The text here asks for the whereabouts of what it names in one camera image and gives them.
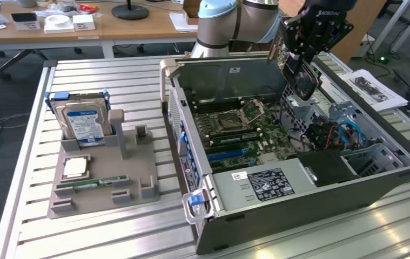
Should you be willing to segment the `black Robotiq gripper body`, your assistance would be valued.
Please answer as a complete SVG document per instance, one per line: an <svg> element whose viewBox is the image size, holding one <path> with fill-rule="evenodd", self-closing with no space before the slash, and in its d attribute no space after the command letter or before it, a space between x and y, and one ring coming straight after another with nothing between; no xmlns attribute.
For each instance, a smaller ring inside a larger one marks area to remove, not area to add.
<svg viewBox="0 0 410 259"><path fill-rule="evenodd" d="M347 12L355 6L356 1L306 1L298 15L302 17L302 27L296 34L303 51L304 40L315 23L348 23Z"/></svg>

